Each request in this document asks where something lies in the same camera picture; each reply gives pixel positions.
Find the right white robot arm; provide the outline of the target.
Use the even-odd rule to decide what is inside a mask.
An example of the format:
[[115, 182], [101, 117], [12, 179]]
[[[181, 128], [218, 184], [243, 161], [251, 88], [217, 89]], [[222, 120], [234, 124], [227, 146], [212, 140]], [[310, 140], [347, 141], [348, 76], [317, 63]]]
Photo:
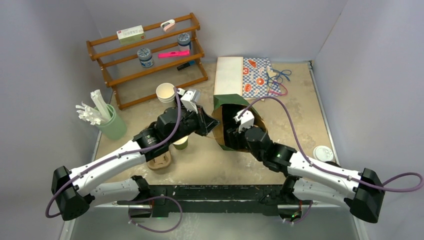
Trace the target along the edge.
[[231, 127], [223, 136], [227, 147], [247, 151], [269, 170], [284, 174], [289, 181], [280, 191], [284, 202], [327, 202], [347, 207], [365, 222], [378, 222], [385, 191], [374, 170], [364, 168], [359, 172], [308, 158], [293, 147], [273, 142], [268, 133], [256, 126], [242, 131]]

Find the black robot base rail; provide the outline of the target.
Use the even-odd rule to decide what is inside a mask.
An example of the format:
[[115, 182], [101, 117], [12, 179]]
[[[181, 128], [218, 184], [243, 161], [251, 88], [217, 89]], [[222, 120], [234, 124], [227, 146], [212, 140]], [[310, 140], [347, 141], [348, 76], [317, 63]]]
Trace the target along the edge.
[[281, 184], [259, 185], [150, 185], [134, 200], [118, 205], [151, 205], [154, 218], [170, 213], [240, 213], [267, 217], [299, 216], [310, 200], [299, 200]]

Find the green paper bag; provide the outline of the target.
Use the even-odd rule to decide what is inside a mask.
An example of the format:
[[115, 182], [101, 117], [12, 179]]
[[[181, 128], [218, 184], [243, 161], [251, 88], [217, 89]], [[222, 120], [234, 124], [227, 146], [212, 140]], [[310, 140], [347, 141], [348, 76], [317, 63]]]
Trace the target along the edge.
[[238, 94], [221, 94], [213, 96], [213, 111], [211, 115], [213, 118], [219, 120], [220, 124], [215, 127], [212, 132], [214, 139], [222, 150], [237, 151], [225, 146], [225, 132], [232, 128], [238, 129], [238, 124], [235, 122], [234, 117], [237, 112], [245, 110], [245, 108], [248, 108], [248, 111], [251, 111], [254, 115], [253, 127], [262, 128], [268, 133], [263, 118], [253, 107], [249, 107], [248, 101], [243, 97]]

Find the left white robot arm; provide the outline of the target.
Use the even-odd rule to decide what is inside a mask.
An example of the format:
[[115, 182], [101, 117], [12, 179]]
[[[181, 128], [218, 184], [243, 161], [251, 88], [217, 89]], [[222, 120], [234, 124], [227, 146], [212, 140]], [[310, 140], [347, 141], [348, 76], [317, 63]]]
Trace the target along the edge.
[[81, 167], [58, 167], [52, 175], [52, 199], [45, 210], [47, 218], [61, 216], [69, 221], [83, 215], [98, 199], [94, 190], [105, 181], [136, 165], [147, 163], [169, 150], [177, 140], [195, 133], [207, 136], [220, 121], [202, 106], [196, 111], [169, 107], [157, 120], [117, 150]]

